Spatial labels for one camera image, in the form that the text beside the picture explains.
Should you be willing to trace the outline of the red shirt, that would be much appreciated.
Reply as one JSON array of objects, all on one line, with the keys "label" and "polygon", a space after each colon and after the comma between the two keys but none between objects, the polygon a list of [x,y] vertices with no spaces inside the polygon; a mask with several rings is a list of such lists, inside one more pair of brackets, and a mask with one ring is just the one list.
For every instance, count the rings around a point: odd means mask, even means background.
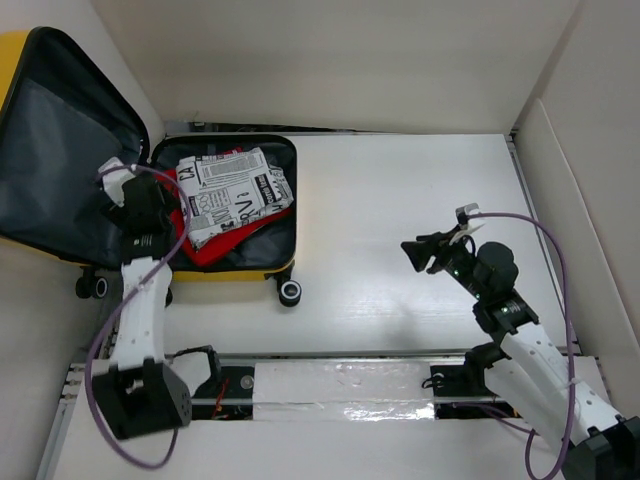
[{"label": "red shirt", "polygon": [[[253,148],[247,149],[247,148],[239,147],[233,150],[228,150],[222,154],[246,152]],[[177,182],[176,173],[175,173],[176,167],[168,169],[166,171],[166,174]],[[180,204],[182,201],[187,199],[186,194],[181,190],[179,184],[177,186],[173,186],[173,184],[169,182],[165,182],[164,185],[167,186],[171,191],[171,193],[180,201]],[[209,267],[214,263],[216,263],[217,261],[224,258],[234,248],[238,247],[243,241],[249,239],[252,235],[261,232],[262,230],[266,229],[266,227],[268,226],[272,226],[276,224],[276,222],[278,221],[281,221],[290,217],[292,214],[293,214],[293,203],[280,213],[270,215],[264,219],[258,220],[247,226],[240,227],[236,230],[228,231],[226,233],[218,235],[214,237],[212,240],[210,240],[208,243],[206,243],[199,250],[196,250],[192,247],[190,240],[188,238],[188,227],[189,227],[190,219],[183,215],[182,204],[179,211],[175,211],[171,214],[171,221],[176,227],[177,233],[187,234],[187,240],[182,245],[182,249],[184,253],[187,255],[187,257],[198,267]]]}]

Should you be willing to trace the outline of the newspaper print garment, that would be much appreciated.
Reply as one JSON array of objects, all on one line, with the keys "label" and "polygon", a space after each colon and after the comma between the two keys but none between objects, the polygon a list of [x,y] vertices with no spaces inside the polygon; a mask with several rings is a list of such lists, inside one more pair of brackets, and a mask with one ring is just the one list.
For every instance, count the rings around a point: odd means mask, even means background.
[{"label": "newspaper print garment", "polygon": [[284,170],[270,164],[260,148],[186,157],[175,173],[187,196],[181,204],[196,250],[218,235],[284,211],[294,200]]}]

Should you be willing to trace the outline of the yellow suitcase with grey lining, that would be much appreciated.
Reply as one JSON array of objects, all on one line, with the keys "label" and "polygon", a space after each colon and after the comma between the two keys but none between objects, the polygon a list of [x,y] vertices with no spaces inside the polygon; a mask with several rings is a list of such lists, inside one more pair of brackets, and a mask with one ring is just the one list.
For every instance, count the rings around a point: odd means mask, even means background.
[{"label": "yellow suitcase with grey lining", "polygon": [[80,265],[79,297],[105,296],[103,272],[121,272],[122,232],[100,212],[111,202],[98,180],[98,168],[107,160],[118,157],[135,168],[134,175],[148,173],[163,185],[177,186],[166,171],[183,157],[260,147],[284,170],[294,195],[293,214],[209,267],[187,257],[182,249],[187,234],[177,233],[173,224],[177,244],[168,265],[173,277],[274,278],[280,302],[298,304],[301,288],[291,277],[298,162],[288,139],[187,135],[152,145],[139,115],[96,64],[71,37],[49,27],[2,36],[1,85],[1,233]]}]

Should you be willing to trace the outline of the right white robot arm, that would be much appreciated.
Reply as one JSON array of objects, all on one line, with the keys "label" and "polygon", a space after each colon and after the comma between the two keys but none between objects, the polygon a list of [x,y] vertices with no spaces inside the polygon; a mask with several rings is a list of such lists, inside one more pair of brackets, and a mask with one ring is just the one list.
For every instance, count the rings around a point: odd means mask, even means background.
[{"label": "right white robot arm", "polygon": [[462,381],[474,393],[505,400],[557,454],[567,479],[636,479],[639,419],[625,417],[584,380],[519,295],[512,251],[498,242],[468,250],[436,233],[404,241],[418,273],[445,272],[474,299],[490,342],[466,354]]}]

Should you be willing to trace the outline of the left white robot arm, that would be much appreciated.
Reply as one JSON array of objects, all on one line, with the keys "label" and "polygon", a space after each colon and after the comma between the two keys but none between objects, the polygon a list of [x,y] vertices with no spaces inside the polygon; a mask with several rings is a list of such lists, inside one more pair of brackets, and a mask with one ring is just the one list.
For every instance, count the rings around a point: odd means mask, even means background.
[{"label": "left white robot arm", "polygon": [[188,378],[165,356],[164,320],[177,244],[170,215],[180,203],[153,175],[111,170],[101,177],[112,201],[108,218],[122,232],[123,299],[107,372],[91,390],[113,436],[128,440],[187,426],[195,393],[212,396],[222,387],[222,369],[212,346],[180,351],[201,356]]}]

